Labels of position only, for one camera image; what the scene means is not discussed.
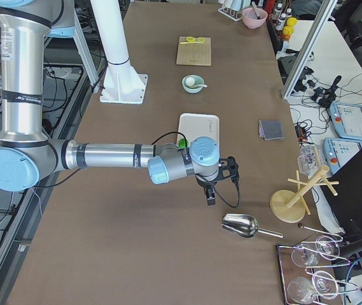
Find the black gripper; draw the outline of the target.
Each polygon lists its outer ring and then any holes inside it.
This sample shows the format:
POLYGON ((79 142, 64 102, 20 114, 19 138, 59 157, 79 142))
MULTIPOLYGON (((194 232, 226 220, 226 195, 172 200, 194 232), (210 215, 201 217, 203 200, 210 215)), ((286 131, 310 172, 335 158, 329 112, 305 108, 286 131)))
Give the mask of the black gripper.
POLYGON ((202 174, 196 174, 195 177, 198 185, 204 189, 208 206, 216 204, 216 195, 223 203, 232 206, 216 189, 216 184, 219 181, 230 179, 237 191, 237 203, 235 206, 239 206, 239 165, 233 156, 219 159, 218 171, 213 180, 209 180, 202 174))

